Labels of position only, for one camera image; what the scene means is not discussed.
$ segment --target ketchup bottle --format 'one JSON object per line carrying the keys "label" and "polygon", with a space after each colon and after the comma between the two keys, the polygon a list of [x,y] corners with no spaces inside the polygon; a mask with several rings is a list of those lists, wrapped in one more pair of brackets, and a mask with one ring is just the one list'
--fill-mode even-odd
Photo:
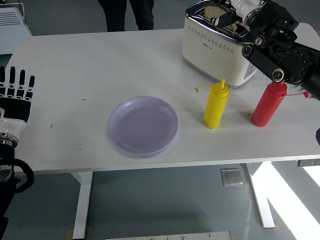
{"label": "ketchup bottle", "polygon": [[251,122],[258,127],[266,126],[286,94],[287,85],[285,83],[270,83],[252,114]]}

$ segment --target mustard bottle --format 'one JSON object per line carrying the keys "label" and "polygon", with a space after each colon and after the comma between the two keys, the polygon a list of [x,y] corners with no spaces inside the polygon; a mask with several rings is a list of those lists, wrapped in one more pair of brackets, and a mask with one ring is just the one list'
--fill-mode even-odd
{"label": "mustard bottle", "polygon": [[215,85],[198,86],[195,88],[195,91],[199,92],[198,88],[205,86],[211,87],[211,90],[203,116],[203,124],[209,129],[215,129],[219,126],[222,115],[224,114],[230,91],[228,85],[225,84],[225,78]]}

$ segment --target dark pants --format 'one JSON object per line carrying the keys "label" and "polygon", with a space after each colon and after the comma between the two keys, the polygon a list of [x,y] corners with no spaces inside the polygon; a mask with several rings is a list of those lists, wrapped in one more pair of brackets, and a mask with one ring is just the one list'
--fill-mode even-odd
{"label": "dark pants", "polygon": [[[154,0],[129,0],[138,30],[153,30]],[[125,31],[127,0],[98,0],[103,8],[108,32]]]}

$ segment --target cream toaster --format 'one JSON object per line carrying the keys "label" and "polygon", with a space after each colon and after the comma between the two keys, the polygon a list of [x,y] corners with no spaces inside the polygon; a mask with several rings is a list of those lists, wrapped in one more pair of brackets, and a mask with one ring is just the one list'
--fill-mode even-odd
{"label": "cream toaster", "polygon": [[215,81],[225,78],[230,87],[239,87],[257,71],[242,56],[243,46],[254,38],[241,20],[223,28],[210,20],[231,11],[234,9],[228,1],[202,0],[190,6],[185,11],[182,55]]}

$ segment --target table top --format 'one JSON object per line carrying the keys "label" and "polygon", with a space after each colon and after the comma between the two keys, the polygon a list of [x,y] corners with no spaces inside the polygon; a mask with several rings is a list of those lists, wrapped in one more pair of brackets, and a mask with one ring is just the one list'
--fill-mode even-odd
{"label": "table top", "polygon": [[[307,28],[303,25],[302,33]],[[35,173],[320,158],[316,99],[287,96],[267,126],[251,123],[251,114],[271,82],[259,71],[243,86],[231,89],[220,126],[206,128],[202,120],[209,88],[197,93],[195,87],[215,82],[183,58],[183,37],[183,29],[166,29],[22,40],[6,71],[11,66],[24,69],[26,77],[35,76],[35,85],[16,157]],[[309,42],[320,46],[316,38],[314,33]],[[139,96],[166,101],[178,117],[171,144],[145,157],[116,147],[108,132],[117,106]]]}

